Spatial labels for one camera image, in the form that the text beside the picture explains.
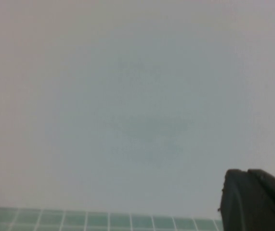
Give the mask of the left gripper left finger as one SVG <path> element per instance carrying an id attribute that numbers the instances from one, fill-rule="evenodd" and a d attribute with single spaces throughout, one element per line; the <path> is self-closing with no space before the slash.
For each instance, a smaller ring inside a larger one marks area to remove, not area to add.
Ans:
<path id="1" fill-rule="evenodd" d="M 225 231 L 275 231 L 275 202 L 248 171 L 227 170 L 219 211 Z"/>

